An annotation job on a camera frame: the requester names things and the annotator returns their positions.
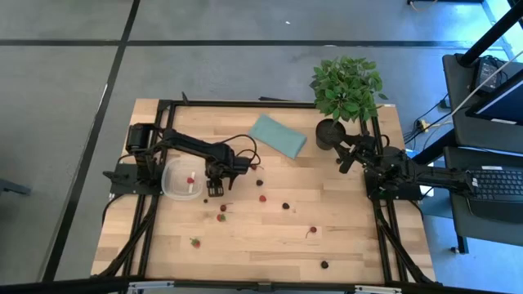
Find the black floor stripe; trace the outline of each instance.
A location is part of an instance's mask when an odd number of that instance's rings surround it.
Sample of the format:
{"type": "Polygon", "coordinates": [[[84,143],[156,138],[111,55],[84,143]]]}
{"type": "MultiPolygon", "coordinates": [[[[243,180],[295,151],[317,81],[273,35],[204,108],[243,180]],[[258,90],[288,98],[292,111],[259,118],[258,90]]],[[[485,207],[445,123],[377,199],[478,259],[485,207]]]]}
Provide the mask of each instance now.
{"type": "MultiPolygon", "coordinates": [[[[136,13],[138,11],[139,6],[140,0],[134,0],[132,3],[131,11],[129,12],[129,17],[127,18],[127,23],[125,24],[125,29],[123,31],[123,43],[129,39],[129,34],[131,33],[132,25],[136,18],[136,13]]],[[[121,46],[118,47],[118,50],[116,51],[113,65],[111,66],[110,74],[107,79],[107,88],[105,89],[104,95],[101,98],[101,103],[98,108],[98,111],[96,112],[94,123],[92,124],[92,129],[89,134],[89,137],[87,138],[87,144],[85,149],[83,150],[82,158],[80,160],[80,164],[78,165],[74,181],[69,188],[69,195],[65,200],[67,202],[67,206],[65,208],[65,212],[60,223],[60,228],[56,233],[55,242],[52,245],[46,269],[43,273],[43,282],[50,282],[54,280],[56,276],[56,271],[58,270],[58,266],[60,265],[60,259],[64,251],[65,243],[67,242],[67,237],[69,236],[71,225],[73,224],[74,214],[80,201],[80,195],[82,193],[83,185],[85,184],[87,171],[89,169],[89,166],[91,165],[92,155],[95,151],[96,142],[98,141],[98,135],[100,134],[101,130],[101,125],[104,122],[105,113],[107,112],[110,97],[114,89],[114,83],[116,82],[118,71],[120,69],[120,65],[122,64],[123,54],[126,48],[123,45],[123,43],[121,46]]]]}
{"type": "MultiPolygon", "coordinates": [[[[55,46],[55,47],[426,47],[466,50],[473,41],[355,41],[355,40],[18,40],[0,39],[0,47],[6,46],[55,46]]],[[[497,41],[490,50],[503,50],[503,42],[497,41]]]]}
{"type": "Polygon", "coordinates": [[[37,40],[37,39],[0,39],[0,46],[54,46],[54,47],[105,47],[120,46],[120,40],[95,40],[95,39],[67,39],[67,40],[37,40]]]}
{"type": "MultiPolygon", "coordinates": [[[[178,47],[178,46],[316,46],[316,47],[449,47],[468,49],[472,41],[343,41],[343,40],[131,40],[127,46],[178,47]]],[[[496,42],[493,49],[502,50],[496,42]]]]}

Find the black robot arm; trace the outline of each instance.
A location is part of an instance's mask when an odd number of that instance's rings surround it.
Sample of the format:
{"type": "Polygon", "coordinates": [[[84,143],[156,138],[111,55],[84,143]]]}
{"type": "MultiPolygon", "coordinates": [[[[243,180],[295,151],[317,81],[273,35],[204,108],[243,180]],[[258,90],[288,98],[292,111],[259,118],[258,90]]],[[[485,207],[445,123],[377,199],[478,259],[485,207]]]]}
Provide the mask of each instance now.
{"type": "MultiPolygon", "coordinates": [[[[464,170],[418,165],[403,150],[387,146],[383,154],[375,149],[375,139],[369,135],[344,135],[334,145],[341,159],[340,172],[347,173],[354,161],[362,164],[365,173],[374,176],[381,191],[395,193],[406,185],[430,185],[460,194],[473,193],[472,174],[464,170]]],[[[398,194],[398,199],[412,195],[398,194]]]]}
{"type": "Polygon", "coordinates": [[[229,189],[231,189],[235,178],[247,173],[252,160],[256,156],[256,142],[254,140],[254,155],[251,158],[246,158],[235,155],[234,150],[225,142],[208,143],[181,134],[173,129],[163,131],[163,139],[147,148],[154,131],[159,130],[149,123],[137,123],[129,127],[125,149],[136,160],[136,172],[132,170],[132,173],[136,173],[136,175],[118,172],[117,166],[115,172],[104,172],[113,184],[123,186],[123,184],[130,182],[129,179],[133,179],[137,183],[135,189],[133,188],[134,191],[139,190],[140,187],[158,189],[162,171],[157,165],[154,155],[163,149],[176,149],[205,159],[208,195],[210,197],[222,196],[224,189],[221,180],[229,178],[229,189]]]}

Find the wooden table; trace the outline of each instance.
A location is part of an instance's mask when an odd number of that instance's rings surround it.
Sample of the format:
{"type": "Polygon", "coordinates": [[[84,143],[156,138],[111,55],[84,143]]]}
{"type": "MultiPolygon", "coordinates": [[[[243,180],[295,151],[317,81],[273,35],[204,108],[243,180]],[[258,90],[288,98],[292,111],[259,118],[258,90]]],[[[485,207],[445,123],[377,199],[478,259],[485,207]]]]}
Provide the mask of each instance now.
{"type": "MultiPolygon", "coordinates": [[[[130,123],[152,123],[158,102],[137,100],[130,123]]],[[[378,113],[382,134],[389,135],[391,145],[403,149],[396,107],[385,105],[378,113]]],[[[336,152],[315,145],[315,126],[324,118],[318,110],[182,106],[176,109],[174,128],[216,142],[248,133],[259,114],[267,114],[307,136],[298,157],[292,160],[258,141],[263,169],[239,176],[223,197],[209,198],[206,191],[188,202],[162,197],[146,277],[382,283],[376,224],[372,204],[366,198],[362,167],[355,163],[347,174],[341,174],[335,163],[336,152]],[[264,185],[256,186],[257,179],[264,185]],[[262,194],[266,203],[258,201],[262,194]],[[216,216],[224,203],[229,203],[226,221],[218,222],[216,216]],[[282,209],[282,203],[288,203],[290,209],[282,209]],[[306,237],[311,226],[318,230],[306,237]],[[191,238],[198,238],[201,248],[193,248],[191,238]],[[321,261],[327,261],[329,268],[322,269],[321,261]]],[[[343,124],[348,133],[360,132],[359,122],[343,124]]],[[[251,148],[252,142],[243,138],[227,144],[238,152],[251,148]]],[[[181,152],[169,151],[169,156],[177,154],[181,152]]],[[[108,210],[93,274],[104,270],[127,241],[136,199],[136,195],[125,195],[108,210]]],[[[405,249],[425,275],[434,279],[418,210],[406,201],[395,201],[395,205],[405,249]]],[[[133,273],[140,252],[138,244],[133,273]]],[[[389,244],[393,278],[398,279],[393,252],[389,244]]]]}

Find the black pot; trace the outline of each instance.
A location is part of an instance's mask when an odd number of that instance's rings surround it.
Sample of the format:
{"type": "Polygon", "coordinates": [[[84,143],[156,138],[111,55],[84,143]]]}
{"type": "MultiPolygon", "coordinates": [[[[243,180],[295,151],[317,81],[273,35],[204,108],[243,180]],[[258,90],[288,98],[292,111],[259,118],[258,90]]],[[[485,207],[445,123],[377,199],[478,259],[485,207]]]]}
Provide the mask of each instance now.
{"type": "Polygon", "coordinates": [[[316,126],[316,144],[320,149],[331,150],[335,145],[340,144],[343,140],[345,127],[332,119],[324,119],[316,126]]]}

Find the green plant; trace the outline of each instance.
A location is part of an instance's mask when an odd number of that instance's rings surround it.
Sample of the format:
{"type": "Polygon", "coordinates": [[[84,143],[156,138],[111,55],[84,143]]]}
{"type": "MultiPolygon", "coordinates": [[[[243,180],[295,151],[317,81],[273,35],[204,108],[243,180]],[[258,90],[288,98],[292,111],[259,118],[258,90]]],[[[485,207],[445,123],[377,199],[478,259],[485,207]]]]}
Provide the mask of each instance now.
{"type": "Polygon", "coordinates": [[[377,117],[379,107],[374,103],[374,94],[388,98],[380,93],[382,79],[375,68],[376,63],[365,58],[322,60],[321,67],[314,67],[316,74],[311,83],[316,108],[325,116],[332,114],[335,122],[339,118],[354,122],[359,117],[364,121],[377,117]]]}

